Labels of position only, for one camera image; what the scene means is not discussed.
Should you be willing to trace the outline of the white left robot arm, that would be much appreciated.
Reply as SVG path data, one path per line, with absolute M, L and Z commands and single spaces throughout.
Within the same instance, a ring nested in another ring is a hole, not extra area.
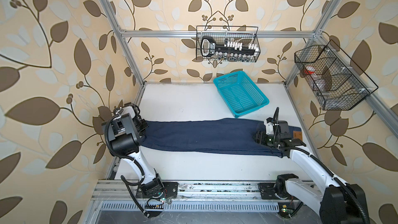
M 140 151 L 148 127 L 140 112 L 132 103 L 115 108 L 111 119 L 102 123 L 102 131 L 111 155 L 127 162 L 138 176 L 136 183 L 127 181 L 123 175 L 121 180 L 128 187 L 136 186 L 144 196 L 159 199 L 166 196 L 167 190 L 160 175 Z

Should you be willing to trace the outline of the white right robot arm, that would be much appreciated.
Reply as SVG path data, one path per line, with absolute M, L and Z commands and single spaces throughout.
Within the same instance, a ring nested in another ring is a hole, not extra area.
M 284 120 L 279 120 L 279 109 L 264 122 L 265 131 L 258 131 L 256 143 L 270 148 L 277 156 L 295 162 L 313 181 L 314 187 L 304 183 L 295 174 L 277 176 L 272 192 L 282 200 L 292 197 L 307 205 L 324 224 L 368 224 L 370 217 L 364 190 L 357 184 L 349 184 L 332 172 L 313 153 L 308 151 L 300 138 L 295 138 Z

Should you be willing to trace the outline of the dark blue denim trousers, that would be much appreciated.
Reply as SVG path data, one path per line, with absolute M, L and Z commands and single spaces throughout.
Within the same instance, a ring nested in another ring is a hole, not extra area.
M 161 151 L 283 157 L 282 147 L 305 144 L 285 140 L 275 147 L 257 144 L 254 135 L 266 131 L 262 121 L 225 118 L 207 121 L 148 121 L 142 146 Z

